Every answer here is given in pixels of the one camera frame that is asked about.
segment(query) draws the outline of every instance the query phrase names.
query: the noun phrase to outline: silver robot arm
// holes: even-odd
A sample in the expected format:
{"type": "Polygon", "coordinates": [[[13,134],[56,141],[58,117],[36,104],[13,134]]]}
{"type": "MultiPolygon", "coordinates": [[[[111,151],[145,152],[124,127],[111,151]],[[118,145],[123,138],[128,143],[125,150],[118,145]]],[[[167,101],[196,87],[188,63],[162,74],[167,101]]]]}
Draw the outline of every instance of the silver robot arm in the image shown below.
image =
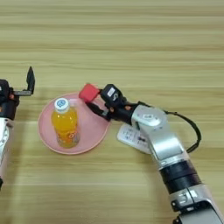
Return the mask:
{"type": "Polygon", "coordinates": [[[27,89],[14,91],[7,80],[0,80],[0,189],[4,182],[13,138],[13,127],[20,96],[32,95],[35,88],[35,77],[30,67],[26,82],[27,89]]]}
{"type": "Polygon", "coordinates": [[[219,208],[207,187],[201,183],[182,143],[171,131],[165,112],[139,105],[131,123],[146,137],[170,194],[172,209],[179,212],[173,223],[223,224],[219,208]]]}
{"type": "Polygon", "coordinates": [[[12,137],[13,121],[6,118],[0,118],[0,188],[4,182],[12,137]]]}
{"type": "Polygon", "coordinates": [[[146,137],[151,155],[170,194],[171,207],[178,212],[173,224],[224,224],[219,208],[207,187],[201,183],[187,152],[195,150],[201,139],[197,125],[178,113],[163,111],[143,102],[130,103],[113,84],[98,89],[87,84],[80,91],[80,98],[98,116],[106,120],[117,120],[136,127],[146,137]],[[94,104],[100,95],[106,110],[94,104]],[[198,141],[185,150],[172,132],[166,115],[179,116],[194,128],[198,141]]]}

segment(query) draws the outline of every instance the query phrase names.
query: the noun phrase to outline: orange juice bottle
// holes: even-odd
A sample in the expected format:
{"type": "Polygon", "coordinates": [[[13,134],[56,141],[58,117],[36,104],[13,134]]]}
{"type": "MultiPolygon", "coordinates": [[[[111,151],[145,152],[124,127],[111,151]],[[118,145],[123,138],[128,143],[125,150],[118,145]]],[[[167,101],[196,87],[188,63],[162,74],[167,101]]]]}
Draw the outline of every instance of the orange juice bottle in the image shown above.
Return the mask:
{"type": "Polygon", "coordinates": [[[54,103],[52,125],[61,147],[72,148],[79,142],[77,111],[67,99],[59,98],[54,103]]]}

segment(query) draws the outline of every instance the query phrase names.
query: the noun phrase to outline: red object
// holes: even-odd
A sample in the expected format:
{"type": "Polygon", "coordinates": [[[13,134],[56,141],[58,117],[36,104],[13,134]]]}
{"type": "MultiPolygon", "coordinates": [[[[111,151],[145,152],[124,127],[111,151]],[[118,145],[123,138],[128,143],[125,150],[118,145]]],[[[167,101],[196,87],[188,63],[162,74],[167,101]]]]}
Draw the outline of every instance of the red object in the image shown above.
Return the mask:
{"type": "Polygon", "coordinates": [[[91,85],[91,84],[86,84],[86,86],[80,91],[79,97],[84,101],[84,102],[92,102],[97,95],[100,93],[100,90],[91,85]]]}

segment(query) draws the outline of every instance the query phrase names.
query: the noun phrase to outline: white bottle cap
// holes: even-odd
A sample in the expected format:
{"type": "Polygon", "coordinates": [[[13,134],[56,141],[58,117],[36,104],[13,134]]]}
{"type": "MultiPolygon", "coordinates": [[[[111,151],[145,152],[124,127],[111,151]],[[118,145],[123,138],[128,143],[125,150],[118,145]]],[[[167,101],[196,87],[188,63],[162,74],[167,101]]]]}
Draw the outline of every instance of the white bottle cap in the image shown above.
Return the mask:
{"type": "Polygon", "coordinates": [[[56,112],[65,114],[70,109],[69,101],[66,98],[59,98],[55,101],[54,108],[56,112]]]}

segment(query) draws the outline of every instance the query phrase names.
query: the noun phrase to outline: round plate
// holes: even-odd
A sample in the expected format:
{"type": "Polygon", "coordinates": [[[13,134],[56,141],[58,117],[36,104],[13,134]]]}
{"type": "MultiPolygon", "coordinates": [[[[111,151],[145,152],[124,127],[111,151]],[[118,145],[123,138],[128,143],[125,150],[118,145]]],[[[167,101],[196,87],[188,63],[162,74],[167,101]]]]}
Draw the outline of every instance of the round plate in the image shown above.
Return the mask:
{"type": "MultiPolygon", "coordinates": [[[[61,97],[67,98],[71,105],[75,106],[77,109],[79,117],[80,141],[75,147],[70,149],[62,148],[58,144],[51,121],[51,115],[54,110],[53,104],[56,99],[51,101],[43,109],[38,119],[38,133],[41,140],[48,148],[61,154],[72,155],[90,151],[105,137],[109,127],[109,122],[94,114],[85,102],[79,99],[77,93],[66,94],[61,97]]],[[[99,99],[96,99],[94,103],[99,105],[101,109],[105,109],[103,102],[99,99]]]]}

